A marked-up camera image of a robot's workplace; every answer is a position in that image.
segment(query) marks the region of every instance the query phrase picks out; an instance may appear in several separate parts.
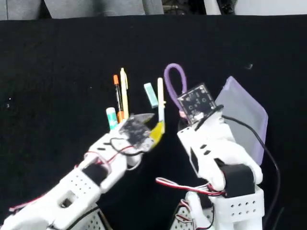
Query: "purple loop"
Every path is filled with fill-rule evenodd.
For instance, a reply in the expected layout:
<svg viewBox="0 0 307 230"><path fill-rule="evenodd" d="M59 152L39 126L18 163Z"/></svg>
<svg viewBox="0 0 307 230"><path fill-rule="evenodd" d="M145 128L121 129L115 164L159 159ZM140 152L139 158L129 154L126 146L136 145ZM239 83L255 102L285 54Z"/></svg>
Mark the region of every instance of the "purple loop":
<svg viewBox="0 0 307 230"><path fill-rule="evenodd" d="M173 100L173 102L176 104L176 106L178 107L178 109L180 111L182 111L182 107L178 102L178 95L176 93L176 91L174 90L174 87L172 86L171 80L169 78L169 71L171 70L171 68L175 68L178 70L180 76L181 76L181 83L182 83L182 93L187 91L187 77L186 74L184 73L183 68L176 63L171 63L169 64L165 70L164 70L164 81L165 81L165 85L168 91L168 94L170 95L171 99Z"/></svg>

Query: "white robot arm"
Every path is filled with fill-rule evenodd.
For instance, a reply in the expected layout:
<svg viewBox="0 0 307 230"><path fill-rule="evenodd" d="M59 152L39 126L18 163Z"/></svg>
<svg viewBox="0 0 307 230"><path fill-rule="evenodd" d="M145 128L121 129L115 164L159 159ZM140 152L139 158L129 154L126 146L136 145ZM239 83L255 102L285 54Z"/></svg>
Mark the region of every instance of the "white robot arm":
<svg viewBox="0 0 307 230"><path fill-rule="evenodd" d="M94 211L106 193L142 154L159 141L134 116L95 142L78 166L49 192L5 219L1 230L78 230L80 217Z"/></svg>
<svg viewBox="0 0 307 230"><path fill-rule="evenodd" d="M171 230L261 230L264 197L257 185L262 170L236 144L224 122L223 106L216 106L204 84L182 94L178 102L188 126L177 135L197 177L208 181L202 189L211 205L202 206L201 187L177 186L190 191L178 206Z"/></svg>

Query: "yellow tape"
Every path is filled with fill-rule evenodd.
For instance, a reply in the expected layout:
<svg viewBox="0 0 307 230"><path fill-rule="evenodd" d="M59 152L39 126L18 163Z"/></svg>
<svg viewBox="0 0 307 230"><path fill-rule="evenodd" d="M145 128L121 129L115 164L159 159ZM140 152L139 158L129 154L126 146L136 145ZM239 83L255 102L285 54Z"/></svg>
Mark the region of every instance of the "yellow tape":
<svg viewBox="0 0 307 230"><path fill-rule="evenodd" d="M164 127L164 122L160 121L159 123L157 123L155 128L152 129L150 133L150 137L154 140L154 144L152 148L154 148L161 140L162 135L163 135L163 127Z"/></svg>

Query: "gray fabric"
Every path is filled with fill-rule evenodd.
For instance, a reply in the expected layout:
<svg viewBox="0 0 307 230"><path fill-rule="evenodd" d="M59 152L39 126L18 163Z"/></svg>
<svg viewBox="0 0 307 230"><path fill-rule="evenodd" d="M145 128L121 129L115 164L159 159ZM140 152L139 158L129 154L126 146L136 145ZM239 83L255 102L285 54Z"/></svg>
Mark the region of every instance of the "gray fabric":
<svg viewBox="0 0 307 230"><path fill-rule="evenodd" d="M162 0L143 0L144 10L149 14L164 14Z"/></svg>
<svg viewBox="0 0 307 230"><path fill-rule="evenodd" d="M0 20L36 19L39 16L40 4L41 0L0 0Z"/></svg>
<svg viewBox="0 0 307 230"><path fill-rule="evenodd" d="M0 0L0 20L31 20L42 0ZM161 0L45 0L52 18L163 14Z"/></svg>

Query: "pen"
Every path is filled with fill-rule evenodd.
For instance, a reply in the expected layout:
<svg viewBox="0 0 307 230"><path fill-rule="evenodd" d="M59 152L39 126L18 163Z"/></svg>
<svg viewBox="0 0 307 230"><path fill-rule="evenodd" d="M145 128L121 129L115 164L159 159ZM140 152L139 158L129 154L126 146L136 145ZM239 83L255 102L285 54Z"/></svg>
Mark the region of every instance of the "pen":
<svg viewBox="0 0 307 230"><path fill-rule="evenodd" d="M117 99L117 104L118 104L117 118L118 118L119 122L122 122L123 119L124 119L124 112L123 112L123 103L122 103L122 100L121 100L119 81L118 81L117 75L113 76L113 81L114 81L114 85L115 85L116 99Z"/></svg>
<svg viewBox="0 0 307 230"><path fill-rule="evenodd" d="M121 94L122 94L121 97L123 100L124 119L128 119L129 118L128 97L127 97L128 79L124 68L121 68L120 70L120 84L121 84Z"/></svg>

